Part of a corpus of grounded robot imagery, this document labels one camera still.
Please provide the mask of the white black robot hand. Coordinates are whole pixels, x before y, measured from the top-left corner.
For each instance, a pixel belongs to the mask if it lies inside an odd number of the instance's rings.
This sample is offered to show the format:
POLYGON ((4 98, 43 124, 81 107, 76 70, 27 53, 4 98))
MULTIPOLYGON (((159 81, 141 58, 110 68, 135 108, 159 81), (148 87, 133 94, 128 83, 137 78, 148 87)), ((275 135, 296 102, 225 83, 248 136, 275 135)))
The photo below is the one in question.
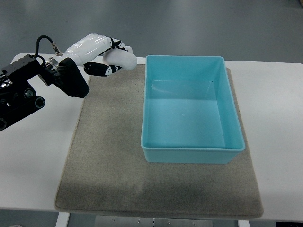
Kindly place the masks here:
POLYGON ((122 69, 103 62, 103 55, 112 49, 132 50, 119 39, 91 33, 70 46, 63 56, 82 66, 88 75, 107 77, 122 69))

